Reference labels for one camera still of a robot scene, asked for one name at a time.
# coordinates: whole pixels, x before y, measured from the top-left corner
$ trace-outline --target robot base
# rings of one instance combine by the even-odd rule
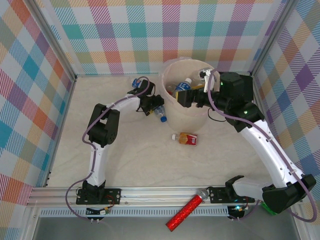
[[[87,181],[77,191],[76,205],[119,205],[121,198],[120,188],[105,188],[106,182],[92,186]]]

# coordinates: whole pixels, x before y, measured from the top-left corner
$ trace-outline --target plaid wallpaper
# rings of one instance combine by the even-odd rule
[[[273,134],[293,162],[315,176],[312,193],[319,206],[320,0],[300,0],[256,84]],[[311,215],[309,203],[305,206]]]
[[[178,57],[247,72],[285,2],[37,0],[74,70],[87,75],[157,73]]]
[[[55,147],[71,80],[23,0],[0,2],[0,239],[16,239]]]

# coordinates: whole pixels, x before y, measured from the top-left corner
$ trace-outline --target white robotic arm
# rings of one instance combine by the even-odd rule
[[[260,127],[264,132],[268,133],[269,137],[273,139],[276,145],[280,148],[282,154],[285,156],[286,160],[291,164],[294,172],[302,178],[302,171],[296,167],[296,165],[289,159],[287,154],[281,148],[275,137],[271,133],[266,121],[258,120],[255,124]],[[264,163],[266,169],[268,170],[272,182],[259,182],[253,181],[246,177],[240,178],[235,181],[233,188],[237,195],[248,196],[254,199],[263,201],[263,188],[273,184],[276,188],[286,188],[288,183],[294,184],[297,182],[292,172],[289,172],[286,164],[272,146],[272,144],[266,139],[266,137],[254,127],[246,127],[241,132],[241,135],[251,144],[255,149],[256,153]]]
[[[140,107],[140,98],[135,96],[120,102],[119,104],[117,104],[111,109],[119,111],[120,117],[124,118],[127,114],[138,110],[139,107]],[[93,142],[93,144],[95,145],[96,150],[93,147],[91,147],[89,174],[91,173],[91,166],[93,164],[94,152],[96,151],[95,164],[94,164],[93,173],[88,178],[87,182],[92,186],[100,186],[106,180],[105,170],[106,170],[106,164],[108,161],[108,149],[110,145],[107,144],[104,147],[102,147],[100,144],[96,142]]]

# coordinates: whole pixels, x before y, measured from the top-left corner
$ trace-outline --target bottle label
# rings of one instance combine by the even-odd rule
[[[137,78],[135,79],[135,80],[133,80],[133,82],[132,82],[132,87],[133,88],[139,88],[140,86],[141,86],[141,83],[142,83],[142,81],[141,80],[138,80]]]
[[[192,145],[192,146],[197,145],[197,135],[195,135],[195,134],[193,134],[193,135],[187,134],[186,137],[187,137],[187,141],[185,143],[186,145]]]
[[[196,146],[197,145],[197,134],[182,132],[180,133],[180,144]]]
[[[155,114],[162,114],[164,111],[163,111],[163,105],[161,105],[161,106],[158,106],[155,110],[154,110],[154,113]]]
[[[185,82],[180,82],[178,86],[176,86],[175,90],[176,91],[184,91],[184,90],[189,90],[191,87],[185,83]]]

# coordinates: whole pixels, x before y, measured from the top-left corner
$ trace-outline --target plastic bottle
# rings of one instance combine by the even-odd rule
[[[135,78],[135,79],[133,79],[131,81],[132,81],[132,84],[131,84],[132,87],[134,89],[136,89],[136,88],[139,88],[141,86],[143,79],[142,80],[138,80],[137,78]]]
[[[189,90],[189,89],[191,88],[191,83],[192,83],[192,80],[191,80],[190,78],[187,78],[187,79],[185,79],[185,81],[180,82],[180,83],[176,86],[174,92],[172,93],[172,96],[173,96],[174,98],[176,98],[176,92],[184,91],[184,90]]]
[[[176,90],[176,87],[177,85],[172,83],[172,82],[169,82],[165,85],[165,90],[170,94],[172,95],[174,93],[174,91]]]
[[[181,132],[179,135],[173,134],[172,140],[179,141],[180,144],[196,146],[197,145],[197,137],[198,137],[198,135],[196,135],[196,134],[192,134],[192,133],[188,133],[188,132]]]
[[[162,123],[167,121],[167,117],[166,117],[166,111],[165,111],[165,107],[163,105],[158,106],[155,110],[154,110],[154,114],[160,118],[160,121]]]

